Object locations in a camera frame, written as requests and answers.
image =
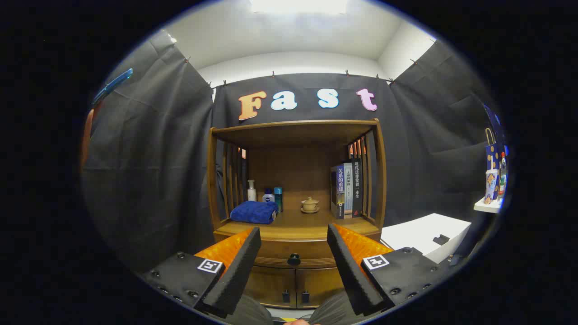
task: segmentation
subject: saucer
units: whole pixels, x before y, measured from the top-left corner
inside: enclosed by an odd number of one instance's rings
[[[305,211],[305,210],[303,210],[303,208],[301,208],[301,212],[303,212],[303,213],[316,213],[318,211],[319,211],[319,208],[317,208],[317,210],[315,210],[315,211]]]

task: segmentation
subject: wooden cabinet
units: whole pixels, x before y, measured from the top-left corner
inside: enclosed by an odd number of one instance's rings
[[[317,308],[325,300],[344,290],[337,268],[295,270],[297,308]]]
[[[374,148],[368,145],[373,138]],[[217,157],[217,145],[223,156]],[[386,159],[378,119],[311,120],[249,124],[211,128],[207,146],[207,190],[216,241],[259,226],[261,248],[246,285],[245,294],[266,306],[315,308],[343,290],[335,260],[327,245],[327,228],[339,224],[379,240],[386,204]],[[243,164],[242,150],[246,152]],[[372,170],[372,157],[377,162]],[[349,158],[360,159],[364,190],[361,217],[336,220],[330,209],[330,168]],[[221,165],[222,184],[217,184],[216,164]],[[244,201],[243,186],[255,180],[257,198],[265,187],[283,189],[283,211],[271,224],[233,221],[230,212]],[[372,182],[375,200],[372,202]],[[225,215],[220,215],[219,196]],[[305,214],[301,201],[320,201],[319,211]],[[300,256],[289,265],[291,254]],[[309,293],[304,301],[302,293]]]
[[[296,308],[295,292],[294,269],[254,266],[243,293],[265,306]]]
[[[243,293],[269,307],[311,309],[343,290],[337,268],[254,266]]]

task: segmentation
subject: teacup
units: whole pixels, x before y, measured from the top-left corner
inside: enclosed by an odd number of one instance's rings
[[[319,201],[312,197],[307,197],[306,200],[301,201],[301,204],[303,205],[303,210],[307,212],[316,211],[319,207]]]

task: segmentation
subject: cup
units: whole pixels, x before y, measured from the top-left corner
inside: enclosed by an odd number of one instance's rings
[[[489,169],[486,171],[486,194],[484,196],[484,204],[492,203],[494,191],[496,189],[496,182],[498,181],[498,170]]]
[[[313,211],[317,210],[317,208],[319,206],[319,201],[313,199],[312,197],[307,197],[306,200],[301,201],[301,204],[303,205],[304,211],[313,212]]]

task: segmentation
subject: blue handle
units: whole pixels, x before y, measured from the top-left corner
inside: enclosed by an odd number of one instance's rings
[[[105,99],[106,96],[108,96],[110,93],[112,93],[112,91],[116,87],[118,87],[121,83],[123,83],[125,80],[127,80],[131,76],[132,76],[132,68],[125,71],[122,75],[116,77],[116,79],[112,80],[101,91],[98,92],[98,94],[94,97],[94,100],[92,101],[92,105],[96,105],[99,102],[101,102],[103,99]]]

